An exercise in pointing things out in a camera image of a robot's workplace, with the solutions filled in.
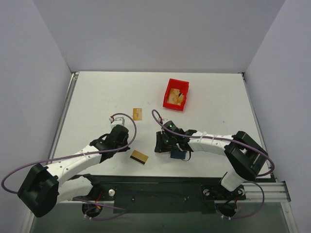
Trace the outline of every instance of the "white knob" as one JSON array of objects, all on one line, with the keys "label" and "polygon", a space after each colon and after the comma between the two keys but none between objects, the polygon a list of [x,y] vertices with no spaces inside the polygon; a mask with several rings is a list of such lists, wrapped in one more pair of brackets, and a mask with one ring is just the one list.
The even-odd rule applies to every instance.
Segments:
[{"label": "white knob", "polygon": [[110,190],[108,191],[108,194],[109,194],[109,196],[111,196],[111,197],[113,197],[113,196],[115,195],[115,193],[116,193],[116,191],[113,190],[113,189],[110,189]]}]

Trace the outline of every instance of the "white tabletop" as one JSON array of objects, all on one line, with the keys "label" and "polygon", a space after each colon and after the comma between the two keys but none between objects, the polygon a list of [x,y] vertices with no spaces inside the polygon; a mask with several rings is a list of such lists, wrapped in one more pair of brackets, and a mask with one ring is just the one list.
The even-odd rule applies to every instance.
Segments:
[{"label": "white tabletop", "polygon": [[[162,107],[169,78],[190,83],[183,112]],[[240,74],[80,72],[70,101],[54,157],[74,154],[93,139],[111,131],[109,116],[133,114],[142,108],[142,121],[136,121],[138,134],[127,152],[92,166],[81,174],[120,176],[222,177],[231,164],[226,157],[194,152],[188,162],[154,153],[159,125],[151,116],[157,109],[163,118],[179,128],[206,131],[209,134],[247,132],[260,144],[250,102]],[[133,136],[133,125],[125,126]],[[129,157],[133,150],[149,156],[145,165]],[[268,171],[267,164],[261,173]]]}]

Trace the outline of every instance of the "purple cable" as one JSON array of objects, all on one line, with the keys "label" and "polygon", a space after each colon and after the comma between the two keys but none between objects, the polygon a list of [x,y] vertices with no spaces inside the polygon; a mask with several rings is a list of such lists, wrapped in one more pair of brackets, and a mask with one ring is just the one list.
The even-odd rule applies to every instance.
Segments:
[{"label": "purple cable", "polygon": [[[257,184],[256,182],[253,182],[253,181],[247,181],[247,182],[245,182],[245,183],[253,183],[253,184],[257,185],[257,186],[260,188],[261,193],[262,193],[262,202],[261,202],[261,204],[260,204],[260,207],[259,207],[257,210],[255,210],[254,212],[251,212],[251,213],[248,214],[248,215],[243,215],[243,216],[238,216],[238,217],[231,217],[230,219],[241,219],[241,218],[251,217],[251,216],[254,216],[255,214],[257,214],[257,213],[258,213],[260,210],[262,210],[262,208],[263,208],[263,205],[264,205],[264,191],[263,191],[262,187],[261,187],[259,184]],[[228,219],[229,219],[228,216],[223,215],[223,214],[219,211],[218,207],[217,207],[217,211],[218,211],[219,214],[221,214],[221,215],[224,216],[225,218],[228,218]]]},{"label": "purple cable", "polygon": [[[164,127],[161,122],[156,118],[155,116],[155,113],[157,113],[158,117],[160,119],[162,119],[160,113],[156,110],[156,109],[153,109],[151,111],[151,114],[152,114],[152,117],[155,119],[155,121],[161,126],[161,128],[163,128],[164,130],[166,130],[167,132],[170,132],[172,134],[175,134],[177,136],[180,136],[180,137],[187,137],[187,138],[201,138],[201,136],[189,136],[189,135],[183,135],[183,134],[180,134],[180,133],[175,133],[174,131],[171,131],[169,130],[168,128]],[[271,163],[271,169],[269,171],[267,171],[266,173],[263,173],[263,174],[260,174],[258,175],[257,177],[261,177],[261,176],[266,176],[270,173],[272,173],[275,169],[275,165],[274,165],[274,162],[271,160],[271,158],[266,155],[265,153],[261,152],[260,150],[256,149],[256,148],[253,148],[243,142],[239,142],[237,140],[234,140],[234,139],[229,139],[229,138],[222,138],[222,137],[211,137],[211,136],[203,136],[202,138],[208,138],[208,139],[213,139],[213,140],[218,140],[218,141],[228,141],[228,142],[233,142],[233,143],[236,143],[236,144],[239,144],[245,148],[248,148],[250,150],[253,150],[254,152],[260,154],[261,156],[263,156],[266,160],[268,160],[270,163]]]},{"label": "purple cable", "polygon": [[19,171],[19,170],[22,170],[28,166],[32,166],[32,165],[36,165],[36,164],[40,164],[40,163],[48,163],[48,162],[53,162],[53,161],[58,161],[58,160],[63,160],[63,159],[71,159],[71,158],[75,158],[75,157],[80,157],[80,156],[85,156],[85,155],[90,155],[90,154],[98,154],[98,153],[105,153],[105,152],[115,152],[115,151],[119,151],[119,150],[122,150],[122,149],[125,149],[127,148],[129,145],[131,145],[133,143],[133,141],[135,140],[136,138],[136,134],[137,134],[137,127],[136,127],[136,124],[134,122],[134,120],[127,114],[125,113],[115,113],[114,115],[112,115],[111,117],[114,117],[116,115],[123,115],[123,116],[126,116],[127,118],[129,118],[133,125],[134,125],[134,136],[132,138],[132,140],[127,144],[125,145],[124,147],[120,147],[120,148],[117,148],[117,149],[111,149],[111,150],[100,150],[100,151],[93,151],[93,152],[87,152],[87,153],[80,153],[80,154],[74,154],[74,155],[69,155],[69,156],[65,156],[65,157],[61,157],[61,158],[54,158],[54,159],[44,159],[44,160],[39,160],[39,161],[35,161],[35,162],[32,162],[32,163],[29,163],[29,164],[25,164],[23,166],[20,166],[16,169],[14,169],[13,171],[11,171],[9,174],[7,174],[1,181],[1,187],[9,192],[9,193],[13,193],[13,194],[17,194],[17,191],[13,191],[11,189],[8,189],[4,182],[6,181],[6,179],[8,179],[11,175],[13,175],[15,172]]},{"label": "purple cable", "polygon": [[[120,216],[124,215],[124,214],[127,212],[126,209],[123,209],[123,208],[120,208],[120,207],[115,207],[115,206],[111,206],[111,205],[105,205],[105,204],[101,204],[101,203],[98,203],[98,202],[92,202],[92,201],[84,200],[84,199],[81,199],[81,198],[73,198],[72,200],[82,201],[82,202],[85,202],[85,203],[89,203],[89,204],[93,204],[93,205],[98,205],[98,206],[101,206],[101,207],[106,207],[106,208],[115,209],[115,210],[123,210],[122,213],[117,214],[117,215],[114,215],[114,216],[111,216],[111,217],[104,217],[104,218],[92,217],[91,220],[94,220],[94,221],[106,221],[106,220],[111,220],[111,219],[120,217]],[[85,212],[85,215],[87,215],[87,213],[88,213],[89,211],[93,210],[94,208],[88,209],[88,210]]]}]

